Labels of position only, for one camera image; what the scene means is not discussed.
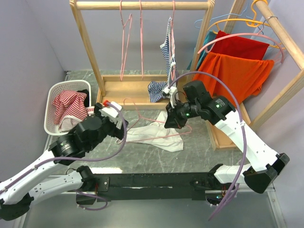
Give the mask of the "red white striped tank top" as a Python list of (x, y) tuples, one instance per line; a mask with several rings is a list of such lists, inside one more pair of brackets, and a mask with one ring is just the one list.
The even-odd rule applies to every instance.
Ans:
[(55, 107), (54, 124), (56, 125), (61, 125), (66, 117), (75, 117), (76, 120), (82, 121), (93, 110), (90, 108), (90, 94), (87, 89), (64, 90), (55, 97), (52, 105)]

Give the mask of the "pink wire hanger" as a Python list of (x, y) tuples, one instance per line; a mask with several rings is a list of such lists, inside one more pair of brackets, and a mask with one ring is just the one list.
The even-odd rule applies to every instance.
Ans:
[(121, 70), (120, 70), (120, 81), (123, 80), (124, 77), (124, 70), (126, 65), (127, 59), (127, 52), (129, 47), (129, 40), (130, 40), (130, 31), (132, 27), (133, 16), (132, 14), (129, 15), (128, 19), (124, 21), (123, 14), (122, 14), (122, 0), (120, 1), (119, 12), (121, 17), (122, 23), (122, 54), (121, 54)]

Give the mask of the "pink hanger of striped top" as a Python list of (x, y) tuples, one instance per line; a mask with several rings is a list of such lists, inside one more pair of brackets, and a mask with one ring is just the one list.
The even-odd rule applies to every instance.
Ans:
[(142, 80), (144, 77), (144, 68), (143, 68), (143, 13), (142, 13), (142, 1), (139, 0), (140, 7), (140, 51), (141, 51), (141, 74)]

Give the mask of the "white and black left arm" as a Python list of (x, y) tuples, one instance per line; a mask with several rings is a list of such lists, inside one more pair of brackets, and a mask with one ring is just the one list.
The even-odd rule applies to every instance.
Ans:
[(115, 114), (93, 114), (60, 136), (28, 167), (0, 184), (0, 217), (15, 220), (30, 207), (65, 191), (89, 191), (96, 186), (96, 177), (88, 166), (80, 166), (61, 178), (47, 181), (55, 171), (84, 159), (107, 136), (125, 142), (128, 122), (123, 119), (117, 128)]

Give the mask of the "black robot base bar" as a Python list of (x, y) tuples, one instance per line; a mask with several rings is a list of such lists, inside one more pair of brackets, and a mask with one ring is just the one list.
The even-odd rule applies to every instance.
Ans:
[(231, 183), (220, 183), (208, 172), (94, 174), (80, 188), (114, 200), (205, 200), (208, 190), (228, 190)]

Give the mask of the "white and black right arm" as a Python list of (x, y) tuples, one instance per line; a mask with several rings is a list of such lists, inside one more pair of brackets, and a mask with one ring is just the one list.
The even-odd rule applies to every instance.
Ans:
[(246, 184), (256, 193), (263, 193), (278, 177), (290, 159), (277, 153), (239, 117), (239, 112), (225, 97), (211, 97), (201, 81), (183, 87), (187, 101), (176, 98), (177, 88), (167, 86), (162, 95), (169, 98), (166, 105), (165, 128), (181, 129), (190, 118), (200, 117), (222, 131), (245, 155), (248, 165), (216, 165), (209, 173), (208, 184), (219, 189), (226, 183)]

